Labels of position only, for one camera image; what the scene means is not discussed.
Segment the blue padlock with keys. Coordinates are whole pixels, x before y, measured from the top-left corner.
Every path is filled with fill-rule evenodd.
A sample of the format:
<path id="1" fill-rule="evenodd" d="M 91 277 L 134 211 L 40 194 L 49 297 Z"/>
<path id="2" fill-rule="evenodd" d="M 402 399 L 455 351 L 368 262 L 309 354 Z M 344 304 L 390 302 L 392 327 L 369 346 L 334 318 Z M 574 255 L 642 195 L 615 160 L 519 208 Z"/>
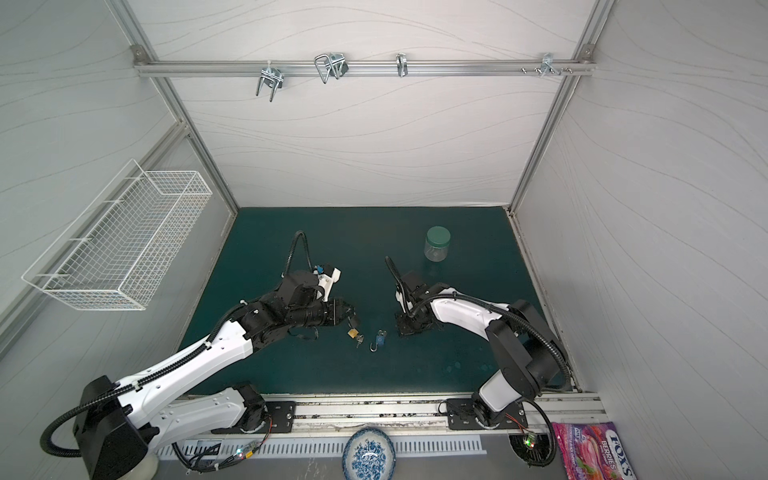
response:
<path id="1" fill-rule="evenodd" d="M 377 352 L 380 347 L 385 345 L 387 334 L 388 332 L 385 330 L 379 330 L 376 333 L 373 342 L 369 345 L 369 351 L 371 353 Z"/>

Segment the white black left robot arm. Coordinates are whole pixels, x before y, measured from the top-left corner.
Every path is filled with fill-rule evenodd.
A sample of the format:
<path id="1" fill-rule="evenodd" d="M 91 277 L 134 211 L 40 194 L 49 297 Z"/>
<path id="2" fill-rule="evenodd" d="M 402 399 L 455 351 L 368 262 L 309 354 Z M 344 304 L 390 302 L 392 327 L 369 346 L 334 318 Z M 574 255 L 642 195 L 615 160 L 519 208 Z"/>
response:
<path id="1" fill-rule="evenodd" d="M 81 395 L 86 409 L 73 425 L 88 476 L 119 479 L 151 451 L 206 430 L 240 423 L 258 427 L 250 388 L 229 387 L 198 400 L 180 397 L 293 328 L 335 326 L 354 318 L 353 307 L 330 294 L 340 276 L 330 265 L 289 273 L 274 290 L 234 306 L 191 346 L 120 380 L 105 375 L 92 380 Z"/>

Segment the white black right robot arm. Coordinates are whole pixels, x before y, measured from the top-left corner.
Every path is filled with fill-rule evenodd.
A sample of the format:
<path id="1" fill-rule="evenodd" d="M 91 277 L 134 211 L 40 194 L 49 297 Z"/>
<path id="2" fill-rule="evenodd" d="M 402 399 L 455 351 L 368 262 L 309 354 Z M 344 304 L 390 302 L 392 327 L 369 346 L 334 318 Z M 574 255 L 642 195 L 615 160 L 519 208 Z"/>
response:
<path id="1" fill-rule="evenodd" d="M 444 283 L 429 286 L 414 272 L 395 272 L 393 277 L 401 307 L 396 316 L 400 335 L 450 324 L 488 342 L 497 371 L 472 395 L 471 411 L 479 427 L 497 427 L 510 405 L 533 401 L 558 380 L 570 380 L 562 343 L 531 303 L 492 303 Z"/>

